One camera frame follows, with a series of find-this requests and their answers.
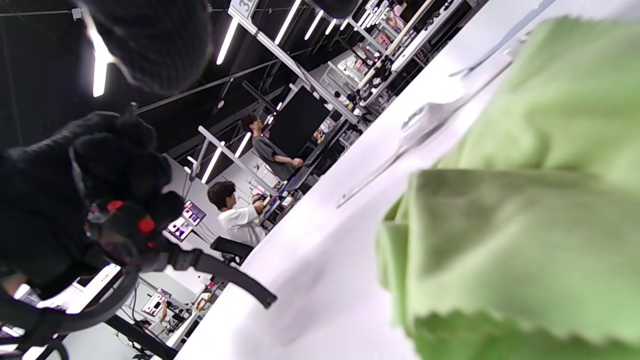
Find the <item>black armrest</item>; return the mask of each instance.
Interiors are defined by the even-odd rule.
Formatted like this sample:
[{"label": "black armrest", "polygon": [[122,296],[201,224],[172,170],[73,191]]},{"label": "black armrest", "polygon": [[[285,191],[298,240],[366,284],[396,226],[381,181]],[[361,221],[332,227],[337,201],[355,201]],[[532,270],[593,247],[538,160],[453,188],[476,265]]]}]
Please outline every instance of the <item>black armrest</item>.
[{"label": "black armrest", "polygon": [[211,243],[211,250],[221,252],[223,255],[237,256],[242,263],[249,256],[253,247],[219,236]]}]

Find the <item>glove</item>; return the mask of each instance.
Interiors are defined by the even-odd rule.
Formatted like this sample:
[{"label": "glove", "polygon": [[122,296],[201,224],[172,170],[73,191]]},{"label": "glove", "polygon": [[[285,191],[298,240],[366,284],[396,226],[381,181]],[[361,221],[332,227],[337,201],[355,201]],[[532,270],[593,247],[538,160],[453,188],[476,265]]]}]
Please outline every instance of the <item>glove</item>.
[{"label": "glove", "polygon": [[[7,181],[0,189],[0,224],[9,236],[0,240],[0,264],[26,275],[47,299],[108,264],[95,257],[96,244],[84,230],[88,204],[133,201],[158,229],[166,227],[184,201],[175,192],[162,193],[171,169],[155,145],[154,130],[133,111],[123,117],[95,112],[49,139],[2,154],[0,175]],[[78,181],[71,156],[82,173]]]}]

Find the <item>bottle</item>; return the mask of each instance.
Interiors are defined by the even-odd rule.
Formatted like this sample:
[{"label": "bottle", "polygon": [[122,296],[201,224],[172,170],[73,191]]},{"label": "bottle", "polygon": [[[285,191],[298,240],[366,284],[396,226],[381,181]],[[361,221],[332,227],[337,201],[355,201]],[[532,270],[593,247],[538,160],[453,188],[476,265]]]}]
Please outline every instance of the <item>bottle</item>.
[{"label": "bottle", "polygon": [[200,280],[200,282],[203,283],[206,288],[211,288],[212,287],[211,280],[207,280],[207,279],[205,279],[204,277],[202,277],[200,275],[198,275],[198,280]]}]

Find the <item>gray t-shirt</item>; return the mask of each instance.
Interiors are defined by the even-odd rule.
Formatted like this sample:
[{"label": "gray t-shirt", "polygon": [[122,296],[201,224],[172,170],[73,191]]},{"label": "gray t-shirt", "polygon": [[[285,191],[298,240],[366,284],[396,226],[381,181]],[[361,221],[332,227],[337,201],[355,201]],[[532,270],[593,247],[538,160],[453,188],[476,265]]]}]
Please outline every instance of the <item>gray t-shirt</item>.
[{"label": "gray t-shirt", "polygon": [[274,156],[286,156],[279,154],[278,151],[269,143],[269,141],[263,137],[253,137],[253,148],[260,156],[260,159],[267,164],[267,166],[273,171],[273,173],[280,178],[280,180],[287,180],[296,168],[291,164],[279,163],[273,159]]}]

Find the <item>display screen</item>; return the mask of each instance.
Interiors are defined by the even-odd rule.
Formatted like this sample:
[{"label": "display screen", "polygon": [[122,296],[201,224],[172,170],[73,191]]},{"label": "display screen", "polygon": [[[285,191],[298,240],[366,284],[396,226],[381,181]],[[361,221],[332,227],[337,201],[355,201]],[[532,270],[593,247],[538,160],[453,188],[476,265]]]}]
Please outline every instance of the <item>display screen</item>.
[{"label": "display screen", "polygon": [[204,211],[188,200],[182,209],[182,216],[170,223],[166,230],[176,240],[183,242],[191,234],[193,227],[198,225],[205,216],[207,214]]},{"label": "display screen", "polygon": [[155,317],[162,308],[162,302],[167,301],[170,298],[171,294],[160,288],[156,290],[156,293],[151,296],[149,301],[147,301],[145,306],[142,308],[142,312]]},{"label": "display screen", "polygon": [[302,87],[275,117],[269,141],[288,157],[297,158],[328,115],[324,102]]},{"label": "display screen", "polygon": [[187,219],[179,217],[170,223],[169,226],[166,227],[166,230],[179,242],[183,242],[193,231],[193,225],[191,225]]},{"label": "display screen", "polygon": [[185,219],[189,220],[194,226],[198,225],[202,219],[204,219],[207,214],[202,211],[199,207],[195,206],[191,200],[187,201],[184,205],[184,210],[182,210],[182,216]]}]

